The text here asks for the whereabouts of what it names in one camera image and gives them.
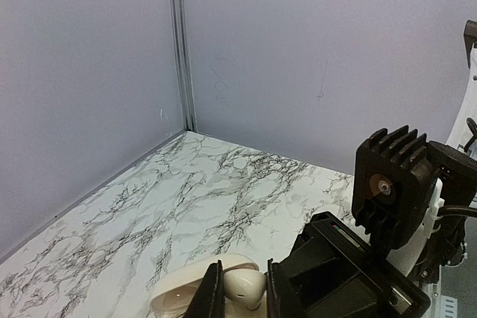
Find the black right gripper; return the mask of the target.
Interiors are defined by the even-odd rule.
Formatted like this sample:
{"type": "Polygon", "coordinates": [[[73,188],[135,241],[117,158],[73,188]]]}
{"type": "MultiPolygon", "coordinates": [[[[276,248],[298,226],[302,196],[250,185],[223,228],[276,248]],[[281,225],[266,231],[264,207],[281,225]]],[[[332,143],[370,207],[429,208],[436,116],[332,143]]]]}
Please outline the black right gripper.
{"type": "Polygon", "coordinates": [[[284,317],[422,317],[431,304],[331,212],[314,215],[277,263],[284,317]]]}

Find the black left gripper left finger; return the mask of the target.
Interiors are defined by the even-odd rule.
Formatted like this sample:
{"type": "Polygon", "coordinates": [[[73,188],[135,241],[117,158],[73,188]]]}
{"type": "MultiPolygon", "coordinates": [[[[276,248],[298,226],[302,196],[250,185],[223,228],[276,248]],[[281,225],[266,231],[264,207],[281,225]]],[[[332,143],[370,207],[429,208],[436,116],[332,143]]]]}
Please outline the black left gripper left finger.
{"type": "Polygon", "coordinates": [[[224,272],[221,261],[209,265],[184,318],[225,318],[224,272]]]}

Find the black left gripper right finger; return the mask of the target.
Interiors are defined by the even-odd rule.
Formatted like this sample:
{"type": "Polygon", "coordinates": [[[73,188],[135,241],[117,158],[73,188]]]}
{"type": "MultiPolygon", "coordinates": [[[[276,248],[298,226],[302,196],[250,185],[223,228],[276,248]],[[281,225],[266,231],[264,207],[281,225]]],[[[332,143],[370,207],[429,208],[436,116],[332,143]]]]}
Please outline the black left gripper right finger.
{"type": "Polygon", "coordinates": [[[285,316],[282,306],[282,289],[286,283],[286,277],[279,263],[268,260],[267,271],[267,309],[268,317],[282,318],[285,316]]]}

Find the white earbud charging case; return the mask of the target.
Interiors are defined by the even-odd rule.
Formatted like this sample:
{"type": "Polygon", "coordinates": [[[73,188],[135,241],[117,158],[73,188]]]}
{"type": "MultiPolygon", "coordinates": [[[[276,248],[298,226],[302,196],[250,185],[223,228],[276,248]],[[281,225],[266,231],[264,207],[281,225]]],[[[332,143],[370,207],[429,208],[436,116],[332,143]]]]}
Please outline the white earbud charging case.
{"type": "MultiPolygon", "coordinates": [[[[195,295],[210,264],[221,261],[224,274],[228,270],[252,269],[259,271],[259,265],[250,258],[239,254],[220,254],[197,261],[169,273],[154,286],[150,297],[150,309],[156,317],[182,317],[195,295]]],[[[225,317],[266,317],[266,293],[256,311],[228,299],[225,296],[225,317]]]]}

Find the white earbud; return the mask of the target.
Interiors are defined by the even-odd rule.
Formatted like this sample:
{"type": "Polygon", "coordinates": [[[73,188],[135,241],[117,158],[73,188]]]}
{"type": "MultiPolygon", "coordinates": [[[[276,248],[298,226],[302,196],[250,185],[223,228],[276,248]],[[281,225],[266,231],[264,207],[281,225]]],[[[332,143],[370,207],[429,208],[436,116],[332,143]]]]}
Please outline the white earbud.
{"type": "Polygon", "coordinates": [[[267,278],[258,270],[234,269],[224,274],[225,296],[249,311],[260,307],[266,288],[267,278]]]}

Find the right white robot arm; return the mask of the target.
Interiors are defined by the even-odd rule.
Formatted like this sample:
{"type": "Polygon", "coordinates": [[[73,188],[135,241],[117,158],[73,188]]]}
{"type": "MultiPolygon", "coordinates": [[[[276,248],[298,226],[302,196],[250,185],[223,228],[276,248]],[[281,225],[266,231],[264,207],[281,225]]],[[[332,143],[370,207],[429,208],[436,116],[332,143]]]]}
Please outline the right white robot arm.
{"type": "Polygon", "coordinates": [[[467,256],[475,217],[476,23],[463,33],[469,79],[445,143],[404,126],[356,151],[352,215],[359,237],[316,214],[283,261],[268,262],[269,317],[442,317],[440,275],[467,256]]]}

